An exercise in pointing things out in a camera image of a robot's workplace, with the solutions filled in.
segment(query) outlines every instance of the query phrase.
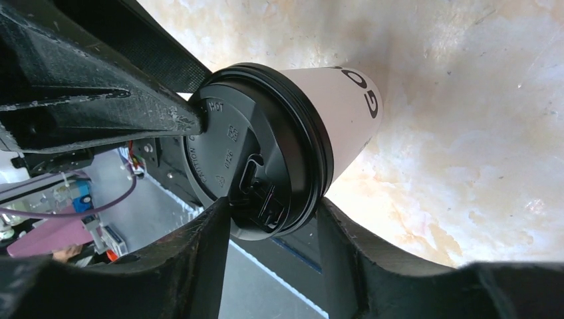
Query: white paper cup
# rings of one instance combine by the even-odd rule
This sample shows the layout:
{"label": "white paper cup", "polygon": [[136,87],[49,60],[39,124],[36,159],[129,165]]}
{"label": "white paper cup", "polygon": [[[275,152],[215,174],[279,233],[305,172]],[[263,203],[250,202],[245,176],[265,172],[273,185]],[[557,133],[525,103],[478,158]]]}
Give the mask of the white paper cup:
{"label": "white paper cup", "polygon": [[350,68],[280,71],[313,103],[333,149],[333,181],[354,161],[380,127],[384,108],[374,82]]}

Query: white marble wall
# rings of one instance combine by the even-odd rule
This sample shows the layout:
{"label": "white marble wall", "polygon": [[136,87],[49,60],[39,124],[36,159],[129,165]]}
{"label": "white marble wall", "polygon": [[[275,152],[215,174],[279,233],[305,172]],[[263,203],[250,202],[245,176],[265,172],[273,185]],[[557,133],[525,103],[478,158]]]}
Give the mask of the white marble wall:
{"label": "white marble wall", "polygon": [[372,232],[453,266],[564,259],[564,2],[140,2],[212,70],[368,74],[384,122],[329,197]]}

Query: purple cable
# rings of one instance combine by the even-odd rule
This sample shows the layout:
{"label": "purple cable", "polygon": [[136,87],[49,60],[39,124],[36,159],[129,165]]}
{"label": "purple cable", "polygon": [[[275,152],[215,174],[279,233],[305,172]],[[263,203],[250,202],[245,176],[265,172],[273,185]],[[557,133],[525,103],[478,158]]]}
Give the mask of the purple cable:
{"label": "purple cable", "polygon": [[111,201],[110,203],[107,203],[106,205],[102,205],[102,206],[100,206],[96,209],[91,209],[89,211],[85,211],[84,213],[58,214],[57,215],[57,214],[44,214],[44,213],[30,213],[28,211],[14,211],[12,209],[6,209],[6,208],[0,207],[0,213],[1,214],[10,214],[10,215],[22,216],[22,217],[28,217],[28,218],[35,218],[35,219],[52,219],[52,218],[78,218],[78,219],[82,219],[86,216],[90,216],[90,215],[100,213],[101,211],[105,211],[106,209],[114,207],[115,205],[118,205],[119,203],[121,203],[124,199],[126,199],[126,197],[128,197],[131,193],[133,193],[135,187],[137,186],[137,177],[135,176],[135,174],[131,170],[131,165],[129,165],[129,163],[128,163],[128,165],[126,165],[126,167],[128,168],[128,171],[131,174],[131,178],[132,178],[131,186],[129,187],[129,189],[123,195],[121,195],[120,197],[118,197],[115,200]]}

